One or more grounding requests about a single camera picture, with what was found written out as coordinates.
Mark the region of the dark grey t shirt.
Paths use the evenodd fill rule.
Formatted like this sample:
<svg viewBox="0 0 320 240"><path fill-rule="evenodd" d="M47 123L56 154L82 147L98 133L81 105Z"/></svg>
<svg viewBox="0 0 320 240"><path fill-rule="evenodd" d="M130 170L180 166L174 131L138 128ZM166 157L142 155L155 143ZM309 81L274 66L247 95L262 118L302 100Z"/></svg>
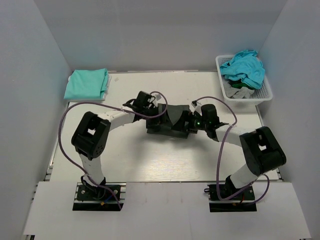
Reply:
<svg viewBox="0 0 320 240"><path fill-rule="evenodd" d="M153 135L187 139L190 112L189 105L168 105L164 114L146 121L146 132Z"/></svg>

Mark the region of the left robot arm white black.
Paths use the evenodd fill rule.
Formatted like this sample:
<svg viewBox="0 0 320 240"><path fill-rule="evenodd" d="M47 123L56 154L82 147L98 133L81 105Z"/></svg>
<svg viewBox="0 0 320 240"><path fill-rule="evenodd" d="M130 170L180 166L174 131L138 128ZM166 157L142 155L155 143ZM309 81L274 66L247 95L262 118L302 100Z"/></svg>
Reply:
<svg viewBox="0 0 320 240"><path fill-rule="evenodd" d="M158 91L140 91L136 98L128 100L120 108L112 107L112 111L102 114L88 111L83 115L71 138L71 144L82 161L81 169L84 170L84 176L81 182L88 187L88 193L94 199L99 200L106 193L101 154L105 150L109 133L139 120L152 120L164 115L168 109L168 102L160 104L160 98L165 99Z"/></svg>

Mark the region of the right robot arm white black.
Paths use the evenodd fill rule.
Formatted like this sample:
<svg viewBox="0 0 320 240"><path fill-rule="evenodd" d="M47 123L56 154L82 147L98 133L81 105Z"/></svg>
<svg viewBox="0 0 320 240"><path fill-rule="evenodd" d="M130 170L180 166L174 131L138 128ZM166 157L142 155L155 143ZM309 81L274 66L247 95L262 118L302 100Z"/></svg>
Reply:
<svg viewBox="0 0 320 240"><path fill-rule="evenodd" d="M287 162L286 155L267 126L257 129L245 129L220 121L217 109L213 104L201 105L192 102L194 111L185 117L186 129L189 133L204 131L208 138L220 142L216 174L220 173L220 164L225 143L242 148L245 164L235 173L229 175L224 183L224 195L217 187L219 199L236 200L243 195L244 189L263 174L283 166Z"/></svg>

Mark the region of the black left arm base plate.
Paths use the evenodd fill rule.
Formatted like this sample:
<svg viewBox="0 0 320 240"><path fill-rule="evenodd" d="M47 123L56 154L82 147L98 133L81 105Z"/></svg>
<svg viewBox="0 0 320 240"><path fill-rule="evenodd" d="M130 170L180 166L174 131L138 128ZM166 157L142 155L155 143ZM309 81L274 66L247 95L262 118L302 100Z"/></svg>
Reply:
<svg viewBox="0 0 320 240"><path fill-rule="evenodd" d="M74 212L119 212L125 202L126 185L107 185L119 201L120 207L113 194L102 188L93 192L82 183L77 183L73 207Z"/></svg>

